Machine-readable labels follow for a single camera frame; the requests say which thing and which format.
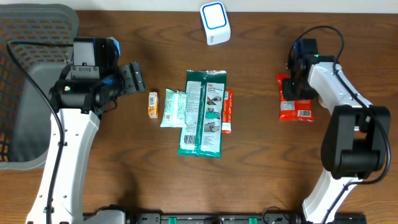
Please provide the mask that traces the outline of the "red snack packet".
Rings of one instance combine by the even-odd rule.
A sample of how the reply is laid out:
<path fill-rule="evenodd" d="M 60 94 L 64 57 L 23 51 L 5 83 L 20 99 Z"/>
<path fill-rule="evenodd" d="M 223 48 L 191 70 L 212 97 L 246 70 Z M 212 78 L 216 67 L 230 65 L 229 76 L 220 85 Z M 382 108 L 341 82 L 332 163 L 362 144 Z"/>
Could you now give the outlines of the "red snack packet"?
<path fill-rule="evenodd" d="M 283 73 L 277 74 L 280 101 L 279 121 L 314 121 L 311 100 L 288 101 L 284 98 L 282 81 L 285 78 L 288 78 L 288 75 Z"/>

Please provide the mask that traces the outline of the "orange tissue pack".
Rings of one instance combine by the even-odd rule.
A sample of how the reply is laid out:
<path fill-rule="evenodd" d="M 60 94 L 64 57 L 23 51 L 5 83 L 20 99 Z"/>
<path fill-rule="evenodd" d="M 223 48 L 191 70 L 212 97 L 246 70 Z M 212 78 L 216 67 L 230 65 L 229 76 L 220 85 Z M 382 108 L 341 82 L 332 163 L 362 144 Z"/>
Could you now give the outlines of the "orange tissue pack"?
<path fill-rule="evenodd" d="M 159 98 L 155 91 L 149 93 L 148 115 L 151 119 L 157 119 L 159 117 Z"/>

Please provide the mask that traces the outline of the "light green wipes pack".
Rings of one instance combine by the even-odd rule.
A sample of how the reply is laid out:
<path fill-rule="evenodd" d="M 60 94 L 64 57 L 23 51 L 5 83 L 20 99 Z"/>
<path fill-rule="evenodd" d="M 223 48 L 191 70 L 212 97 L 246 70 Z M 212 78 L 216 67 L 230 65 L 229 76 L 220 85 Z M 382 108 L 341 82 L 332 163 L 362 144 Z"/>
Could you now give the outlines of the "light green wipes pack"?
<path fill-rule="evenodd" d="M 161 128 L 186 128 L 187 94 L 166 89 L 165 108 Z"/>

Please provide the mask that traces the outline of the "red stick sachet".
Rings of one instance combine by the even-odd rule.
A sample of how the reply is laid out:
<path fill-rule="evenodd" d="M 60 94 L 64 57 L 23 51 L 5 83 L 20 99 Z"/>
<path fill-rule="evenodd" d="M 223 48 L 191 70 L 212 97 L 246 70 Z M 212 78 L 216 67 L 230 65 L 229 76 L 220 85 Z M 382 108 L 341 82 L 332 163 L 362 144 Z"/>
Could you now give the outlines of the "red stick sachet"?
<path fill-rule="evenodd" d="M 223 134 L 231 133 L 231 122 L 233 113 L 233 90 L 226 90 L 224 94 L 224 106 L 223 106 L 223 122 L 221 127 L 221 132 Z"/>

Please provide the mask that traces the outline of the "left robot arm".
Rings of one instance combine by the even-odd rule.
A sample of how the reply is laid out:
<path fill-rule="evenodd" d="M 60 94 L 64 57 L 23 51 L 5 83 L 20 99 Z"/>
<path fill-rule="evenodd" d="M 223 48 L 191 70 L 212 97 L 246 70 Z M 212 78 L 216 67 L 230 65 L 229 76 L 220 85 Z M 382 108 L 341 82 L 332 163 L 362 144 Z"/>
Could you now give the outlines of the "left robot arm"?
<path fill-rule="evenodd" d="M 91 145 L 100 126 L 94 112 L 60 109 L 50 117 L 44 173 L 26 223 L 127 223 L 126 212 L 106 208 L 85 219 L 83 187 Z"/>

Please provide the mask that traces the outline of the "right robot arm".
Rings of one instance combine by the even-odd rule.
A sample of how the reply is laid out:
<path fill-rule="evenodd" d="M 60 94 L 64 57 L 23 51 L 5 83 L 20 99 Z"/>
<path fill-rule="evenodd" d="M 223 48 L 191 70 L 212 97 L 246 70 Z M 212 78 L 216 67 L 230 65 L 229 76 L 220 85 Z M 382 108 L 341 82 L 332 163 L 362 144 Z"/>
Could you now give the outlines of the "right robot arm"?
<path fill-rule="evenodd" d="M 288 100 L 319 96 L 331 114 L 321 146 L 322 174 L 302 202 L 302 221 L 333 223 L 335 213 L 358 185 L 380 182 L 391 165 L 391 114 L 374 106 L 345 77 L 331 55 L 289 56 L 284 81 Z"/>

